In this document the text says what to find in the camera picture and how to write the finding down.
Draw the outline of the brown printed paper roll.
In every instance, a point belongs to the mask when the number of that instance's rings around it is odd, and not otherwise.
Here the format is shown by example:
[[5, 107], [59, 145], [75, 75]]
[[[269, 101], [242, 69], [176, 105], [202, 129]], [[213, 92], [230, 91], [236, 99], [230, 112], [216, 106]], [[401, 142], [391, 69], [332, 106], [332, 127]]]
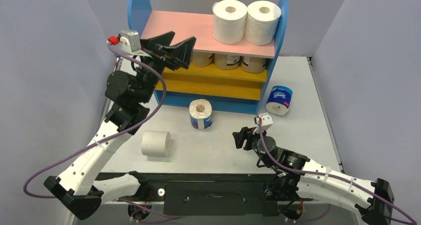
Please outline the brown printed paper roll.
[[213, 53], [193, 52], [192, 63], [196, 67], [204, 68], [213, 62]]

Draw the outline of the blue shelf with coloured boards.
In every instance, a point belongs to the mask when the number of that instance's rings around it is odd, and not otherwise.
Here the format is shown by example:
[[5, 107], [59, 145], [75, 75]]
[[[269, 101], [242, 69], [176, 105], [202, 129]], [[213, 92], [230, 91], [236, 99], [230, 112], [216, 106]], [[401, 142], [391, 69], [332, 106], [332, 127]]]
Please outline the blue shelf with coloured boards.
[[245, 114], [262, 111], [270, 91], [270, 79], [280, 55], [289, 17], [288, 0], [279, 0], [281, 17], [271, 43], [252, 45], [242, 40], [224, 45], [213, 36], [213, 16], [210, 14], [154, 10], [150, 0], [128, 1], [128, 26], [139, 32], [142, 38], [174, 31], [174, 42], [190, 36], [196, 37], [194, 50], [199, 53], [231, 54], [268, 60], [262, 73], [248, 73], [241, 68], [219, 69], [216, 64], [188, 69], [165, 70], [166, 86], [159, 84], [155, 98], [165, 105], [188, 107], [193, 100], [208, 100], [213, 110]]

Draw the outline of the blue roll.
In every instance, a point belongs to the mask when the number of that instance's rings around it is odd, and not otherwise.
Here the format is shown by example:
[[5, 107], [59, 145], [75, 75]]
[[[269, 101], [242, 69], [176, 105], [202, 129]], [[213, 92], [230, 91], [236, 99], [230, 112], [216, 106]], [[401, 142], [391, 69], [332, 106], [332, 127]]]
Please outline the blue roll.
[[293, 91], [282, 85], [273, 86], [269, 94], [266, 110], [269, 113], [284, 116], [290, 108]]
[[209, 128], [212, 123], [212, 105], [206, 99], [193, 100], [189, 106], [191, 124], [195, 129]]

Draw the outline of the white roll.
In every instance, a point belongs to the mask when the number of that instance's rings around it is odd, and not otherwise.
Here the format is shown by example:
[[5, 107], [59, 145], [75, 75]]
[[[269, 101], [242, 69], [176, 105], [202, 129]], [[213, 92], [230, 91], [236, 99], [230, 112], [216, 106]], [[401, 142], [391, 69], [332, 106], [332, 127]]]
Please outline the white roll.
[[227, 45], [240, 42], [244, 38], [247, 6], [238, 0], [222, 0], [212, 6], [213, 35]]
[[164, 131], [144, 131], [141, 152], [145, 156], [168, 157], [171, 134]]
[[259, 0], [247, 6], [245, 39], [253, 45], [271, 43], [281, 17], [281, 9], [275, 3]]

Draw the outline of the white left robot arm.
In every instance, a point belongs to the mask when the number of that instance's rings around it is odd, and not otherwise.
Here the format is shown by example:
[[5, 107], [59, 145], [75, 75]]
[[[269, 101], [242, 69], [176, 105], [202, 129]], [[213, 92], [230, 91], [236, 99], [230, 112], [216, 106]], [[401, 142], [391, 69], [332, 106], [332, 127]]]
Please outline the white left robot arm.
[[130, 171], [108, 180], [97, 176], [115, 152], [149, 120], [154, 111], [146, 108], [157, 84], [164, 83], [165, 69], [190, 66], [195, 37], [172, 44], [173, 31], [142, 39], [136, 31], [122, 31], [107, 40], [108, 49], [131, 61], [135, 74], [117, 70], [107, 78], [105, 96], [113, 103], [90, 144], [74, 155], [73, 163], [58, 176], [49, 176], [45, 187], [78, 219], [84, 220], [98, 208], [121, 197], [142, 200], [147, 196], [147, 179]]

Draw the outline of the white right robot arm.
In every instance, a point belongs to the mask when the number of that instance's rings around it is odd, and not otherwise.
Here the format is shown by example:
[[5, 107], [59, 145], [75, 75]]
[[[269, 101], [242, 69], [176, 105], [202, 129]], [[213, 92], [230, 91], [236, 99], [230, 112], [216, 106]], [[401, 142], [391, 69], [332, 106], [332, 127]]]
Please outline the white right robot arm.
[[307, 156], [280, 148], [274, 138], [258, 128], [243, 127], [234, 132], [237, 149], [253, 151], [257, 167], [270, 168], [276, 177], [266, 186], [266, 194], [275, 200], [310, 199], [344, 208], [367, 225], [389, 225], [394, 195], [388, 181], [355, 178]]

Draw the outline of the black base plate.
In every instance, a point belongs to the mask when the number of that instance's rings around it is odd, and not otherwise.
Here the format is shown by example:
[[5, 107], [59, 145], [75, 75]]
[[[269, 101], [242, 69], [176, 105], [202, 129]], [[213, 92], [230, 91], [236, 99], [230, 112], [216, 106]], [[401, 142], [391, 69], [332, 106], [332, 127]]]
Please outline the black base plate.
[[162, 202], [172, 216], [279, 215], [279, 207], [301, 202], [287, 194], [274, 174], [142, 173], [145, 184], [124, 198], [141, 204]]

